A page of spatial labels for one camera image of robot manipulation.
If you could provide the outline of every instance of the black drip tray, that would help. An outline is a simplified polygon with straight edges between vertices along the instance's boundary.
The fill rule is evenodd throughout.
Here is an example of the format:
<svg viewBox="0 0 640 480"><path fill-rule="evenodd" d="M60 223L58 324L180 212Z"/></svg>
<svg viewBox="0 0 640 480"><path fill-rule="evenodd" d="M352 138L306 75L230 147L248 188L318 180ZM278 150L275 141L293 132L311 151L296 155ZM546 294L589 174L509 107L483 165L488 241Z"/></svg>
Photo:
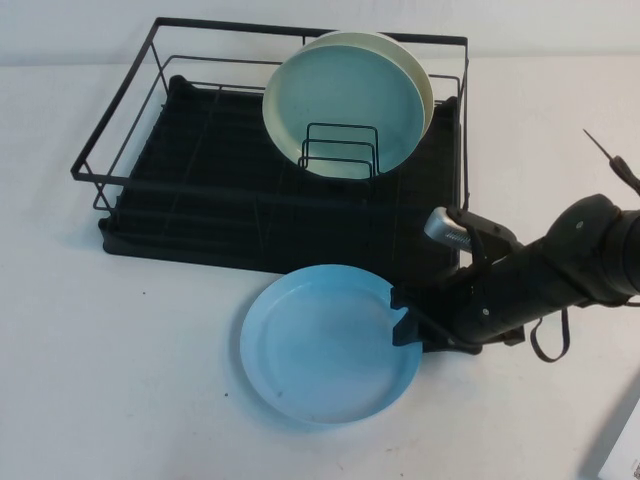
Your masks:
<svg viewBox="0 0 640 480"><path fill-rule="evenodd" d="M400 167L371 180L326 179L276 149L260 94L173 77L130 175L165 190L125 188L100 222L104 248L279 273L340 263L423 285L458 263L422 232L435 207L458 205L456 119L451 98Z"/></svg>

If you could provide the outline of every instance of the white backdrop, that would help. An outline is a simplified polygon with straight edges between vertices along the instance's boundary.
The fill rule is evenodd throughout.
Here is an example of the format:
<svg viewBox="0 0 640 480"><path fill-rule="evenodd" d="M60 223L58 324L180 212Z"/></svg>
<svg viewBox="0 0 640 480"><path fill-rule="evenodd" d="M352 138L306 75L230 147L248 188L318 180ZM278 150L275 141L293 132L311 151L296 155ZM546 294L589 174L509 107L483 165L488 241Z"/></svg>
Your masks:
<svg viewBox="0 0 640 480"><path fill-rule="evenodd" d="M129 62L156 16L464 35L476 57L640 53L638 0L0 0L0 65Z"/></svg>

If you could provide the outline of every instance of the plastic plate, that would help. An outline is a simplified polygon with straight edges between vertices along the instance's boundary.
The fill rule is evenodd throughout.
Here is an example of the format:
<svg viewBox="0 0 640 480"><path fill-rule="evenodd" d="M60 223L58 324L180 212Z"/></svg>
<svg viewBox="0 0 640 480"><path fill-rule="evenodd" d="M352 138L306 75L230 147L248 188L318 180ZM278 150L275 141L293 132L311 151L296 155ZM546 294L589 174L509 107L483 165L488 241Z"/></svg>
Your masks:
<svg viewBox="0 0 640 480"><path fill-rule="evenodd" d="M306 422L341 424L391 405L411 383L420 344L394 347L405 310L391 285L354 267L320 265L269 286L249 310L240 354L270 405Z"/></svg>
<svg viewBox="0 0 640 480"><path fill-rule="evenodd" d="M265 125L280 151L297 163L307 133L324 140L309 144L306 168L337 178L369 178L374 155L365 144L375 145L373 130L312 125L307 131L309 124L375 127L384 173L411 155L432 115L431 86L418 61L375 34L328 34L308 44L275 71L263 100Z"/></svg>

